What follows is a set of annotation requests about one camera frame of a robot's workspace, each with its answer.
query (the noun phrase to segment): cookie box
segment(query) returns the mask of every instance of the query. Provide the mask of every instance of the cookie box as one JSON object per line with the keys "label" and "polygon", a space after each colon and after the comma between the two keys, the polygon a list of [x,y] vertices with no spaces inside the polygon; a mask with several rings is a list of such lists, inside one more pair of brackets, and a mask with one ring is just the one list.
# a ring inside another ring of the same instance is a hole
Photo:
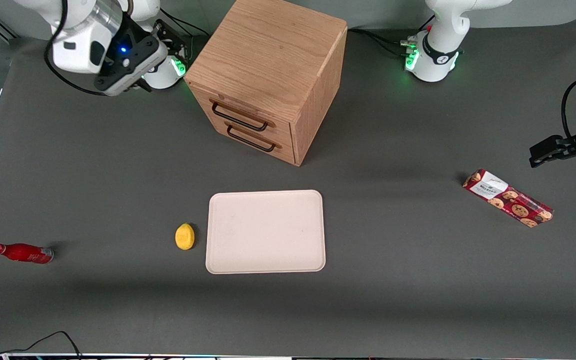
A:
{"label": "cookie box", "polygon": [[482,168],[467,178],[463,187],[529,228],[553,218],[553,209]]}

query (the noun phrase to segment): gray tabletop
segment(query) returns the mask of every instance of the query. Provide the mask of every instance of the gray tabletop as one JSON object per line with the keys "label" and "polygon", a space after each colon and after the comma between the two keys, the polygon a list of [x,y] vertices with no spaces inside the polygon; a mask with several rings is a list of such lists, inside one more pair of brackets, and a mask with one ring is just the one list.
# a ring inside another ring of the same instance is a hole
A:
{"label": "gray tabletop", "polygon": [[[576,359],[576,160],[528,162],[562,133],[576,23],[474,29],[436,84],[350,34],[301,168],[219,135],[185,84],[85,95],[41,46],[19,48],[0,98],[0,242],[57,258],[0,256],[0,350],[66,330],[85,353]],[[554,219],[528,228],[462,189],[480,167]],[[287,189],[322,193],[324,269],[208,273],[211,196]]]}

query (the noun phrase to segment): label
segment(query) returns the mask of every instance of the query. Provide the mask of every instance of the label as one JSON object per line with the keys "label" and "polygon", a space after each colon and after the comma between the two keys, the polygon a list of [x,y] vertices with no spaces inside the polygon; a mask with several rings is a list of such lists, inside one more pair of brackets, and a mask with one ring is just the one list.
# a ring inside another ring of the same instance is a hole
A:
{"label": "label", "polygon": [[481,178],[481,181],[474,184],[470,188],[470,191],[478,196],[483,196],[483,198],[490,200],[505,192],[506,189],[508,189],[508,184],[506,182],[486,171]]}

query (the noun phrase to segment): red bottle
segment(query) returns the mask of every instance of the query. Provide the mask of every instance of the red bottle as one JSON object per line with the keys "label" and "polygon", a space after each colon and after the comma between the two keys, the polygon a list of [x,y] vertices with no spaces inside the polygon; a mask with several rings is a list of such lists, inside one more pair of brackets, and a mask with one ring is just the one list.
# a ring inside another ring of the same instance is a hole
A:
{"label": "red bottle", "polygon": [[15,262],[48,264],[55,254],[50,248],[31,244],[0,244],[0,255]]}

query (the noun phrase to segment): cookie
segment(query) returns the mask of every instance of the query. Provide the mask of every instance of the cookie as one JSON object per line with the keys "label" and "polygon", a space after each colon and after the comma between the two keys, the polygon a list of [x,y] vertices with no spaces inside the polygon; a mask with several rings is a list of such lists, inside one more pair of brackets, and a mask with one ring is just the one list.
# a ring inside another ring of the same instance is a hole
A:
{"label": "cookie", "polygon": [[505,193],[501,194],[501,197],[506,200],[516,199],[518,196],[519,194],[514,191],[506,191]]}
{"label": "cookie", "polygon": [[480,173],[478,172],[473,173],[472,175],[468,176],[468,178],[466,178],[466,182],[464,182],[463,185],[461,185],[461,187],[465,188],[471,182],[477,183],[480,182],[480,180],[482,180],[482,176],[480,175]]}
{"label": "cookie", "polygon": [[491,198],[488,203],[497,209],[502,209],[504,207],[504,202],[500,198]]}
{"label": "cookie", "polygon": [[512,208],[510,208],[510,209],[518,217],[525,218],[528,216],[528,210],[525,207],[518,205],[516,203],[515,203],[515,205],[512,205]]}
{"label": "cookie", "polygon": [[542,218],[542,221],[549,221],[550,219],[553,218],[553,214],[551,214],[548,211],[542,211],[542,212],[538,213],[537,216]]}
{"label": "cookie", "polygon": [[528,228],[534,228],[535,226],[537,226],[537,223],[535,221],[532,221],[529,218],[522,218],[521,221],[524,225],[526,225]]}

